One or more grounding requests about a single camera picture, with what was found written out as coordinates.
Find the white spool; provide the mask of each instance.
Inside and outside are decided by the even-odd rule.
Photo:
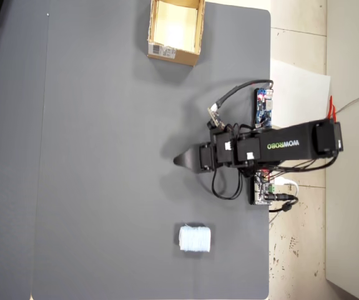
[[[210,252],[211,230],[208,227],[182,226],[179,231],[180,250]]]

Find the tiled floor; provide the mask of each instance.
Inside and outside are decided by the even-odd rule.
[[[255,5],[254,0],[213,2]],[[258,5],[270,7],[271,57],[326,74],[327,0],[261,0]],[[301,185],[300,202],[270,225],[268,298],[344,299],[346,294],[325,279],[325,171],[287,177]]]

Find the cardboard box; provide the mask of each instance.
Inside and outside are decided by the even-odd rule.
[[[194,66],[200,56],[205,0],[152,0],[148,57]]]

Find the white sheet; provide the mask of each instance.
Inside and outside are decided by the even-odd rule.
[[[280,128],[323,119],[327,114],[330,76],[271,59],[272,124]]]

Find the white cord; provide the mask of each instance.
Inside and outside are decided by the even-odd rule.
[[[298,184],[297,182],[295,181],[292,181],[290,179],[286,179],[286,178],[283,178],[283,177],[277,177],[274,179],[274,184],[278,185],[278,186],[283,186],[284,184],[291,184],[292,186],[295,186],[296,187],[296,196],[298,195]]]

